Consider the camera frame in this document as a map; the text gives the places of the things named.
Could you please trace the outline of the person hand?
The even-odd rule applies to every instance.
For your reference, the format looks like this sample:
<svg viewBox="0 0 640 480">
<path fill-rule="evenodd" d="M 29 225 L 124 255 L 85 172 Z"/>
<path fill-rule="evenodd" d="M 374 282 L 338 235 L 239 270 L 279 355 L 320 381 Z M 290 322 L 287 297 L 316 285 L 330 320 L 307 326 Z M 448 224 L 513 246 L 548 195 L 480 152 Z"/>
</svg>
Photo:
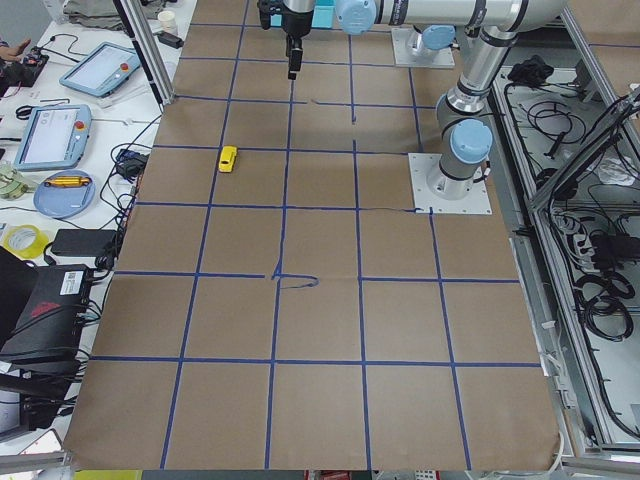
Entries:
<svg viewBox="0 0 640 480">
<path fill-rule="evenodd" d="M 24 39 L 15 46 L 9 45 L 5 41 L 0 43 L 0 58 L 7 62 L 19 62 L 22 58 L 24 50 L 30 45 L 31 39 Z"/>
</svg>

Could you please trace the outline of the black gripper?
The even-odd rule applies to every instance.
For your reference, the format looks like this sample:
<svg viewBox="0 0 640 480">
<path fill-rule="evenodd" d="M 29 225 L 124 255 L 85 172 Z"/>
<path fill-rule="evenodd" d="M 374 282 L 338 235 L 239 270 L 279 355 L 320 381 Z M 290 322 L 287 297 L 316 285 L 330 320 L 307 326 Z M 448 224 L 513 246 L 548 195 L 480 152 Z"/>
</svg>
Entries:
<svg viewBox="0 0 640 480">
<path fill-rule="evenodd" d="M 283 0 L 258 0 L 257 8 L 262 29 L 281 27 L 283 24 Z"/>
</svg>

